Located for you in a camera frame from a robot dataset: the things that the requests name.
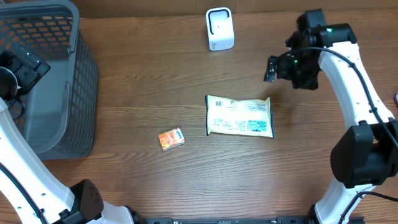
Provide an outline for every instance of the plastic food package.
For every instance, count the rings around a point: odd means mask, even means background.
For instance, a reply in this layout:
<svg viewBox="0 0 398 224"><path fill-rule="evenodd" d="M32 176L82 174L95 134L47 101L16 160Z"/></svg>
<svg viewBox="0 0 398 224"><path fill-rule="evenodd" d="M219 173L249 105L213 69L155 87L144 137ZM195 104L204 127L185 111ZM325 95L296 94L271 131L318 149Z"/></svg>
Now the plastic food package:
<svg viewBox="0 0 398 224"><path fill-rule="evenodd" d="M167 131L166 133L160 134L159 141L162 145L163 151L177 146L181 146L185 143L184 135L182 135L180 128L176 128L171 131Z"/></svg>
<svg viewBox="0 0 398 224"><path fill-rule="evenodd" d="M274 119L271 98L266 100L232 100L206 96L207 135L212 132L273 138Z"/></svg>

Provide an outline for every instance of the white device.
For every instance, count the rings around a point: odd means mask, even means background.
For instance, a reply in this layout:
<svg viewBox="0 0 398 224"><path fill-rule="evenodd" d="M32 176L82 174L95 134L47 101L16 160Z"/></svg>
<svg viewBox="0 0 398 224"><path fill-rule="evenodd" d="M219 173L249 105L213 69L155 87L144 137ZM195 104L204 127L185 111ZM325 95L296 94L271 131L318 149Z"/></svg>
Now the white device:
<svg viewBox="0 0 398 224"><path fill-rule="evenodd" d="M235 38L231 10L227 7L209 9L206 23L211 51L233 48Z"/></svg>

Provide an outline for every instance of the wooden table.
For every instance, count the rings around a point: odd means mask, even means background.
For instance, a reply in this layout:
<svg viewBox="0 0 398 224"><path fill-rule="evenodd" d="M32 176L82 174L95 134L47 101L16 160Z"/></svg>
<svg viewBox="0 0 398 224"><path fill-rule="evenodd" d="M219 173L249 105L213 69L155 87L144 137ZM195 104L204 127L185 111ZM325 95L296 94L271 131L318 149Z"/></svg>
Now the wooden table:
<svg viewBox="0 0 398 224"><path fill-rule="evenodd" d="M91 179L103 198L145 217L265 218L304 215L323 197L330 151L345 132L323 73L316 91L262 81L267 58L301 12L235 14L231 50L209 52L204 16L82 19L99 65L96 143L90 157L47 161L65 185ZM398 9L326 11L349 23L376 91L397 116ZM276 138L205 134L205 95L272 97ZM167 152L158 134L180 127L186 144ZM398 178L377 192L398 197ZM398 203L367 196L368 223L397 223ZM19 223L0 196L0 222Z"/></svg>

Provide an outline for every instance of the gray plastic basket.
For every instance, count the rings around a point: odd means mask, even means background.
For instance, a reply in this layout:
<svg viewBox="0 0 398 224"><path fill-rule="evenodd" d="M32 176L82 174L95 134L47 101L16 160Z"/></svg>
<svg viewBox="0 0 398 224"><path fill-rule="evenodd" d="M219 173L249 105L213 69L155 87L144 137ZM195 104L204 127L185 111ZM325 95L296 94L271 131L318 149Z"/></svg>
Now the gray plastic basket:
<svg viewBox="0 0 398 224"><path fill-rule="evenodd" d="M51 66L23 98L26 114L16 121L42 160L84 157L93 148L98 66L79 19L76 6L66 0L0 5L0 50L21 45Z"/></svg>

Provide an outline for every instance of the small orange box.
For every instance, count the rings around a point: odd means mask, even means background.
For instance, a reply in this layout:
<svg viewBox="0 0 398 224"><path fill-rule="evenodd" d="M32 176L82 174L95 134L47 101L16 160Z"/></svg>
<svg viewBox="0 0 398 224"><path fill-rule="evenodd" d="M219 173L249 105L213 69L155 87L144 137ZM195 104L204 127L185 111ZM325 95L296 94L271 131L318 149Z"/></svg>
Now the small orange box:
<svg viewBox="0 0 398 224"><path fill-rule="evenodd" d="M167 131L166 133L159 135L160 144L162 145L163 151L171 149L173 147L181 146L185 143L184 135L180 128Z"/></svg>

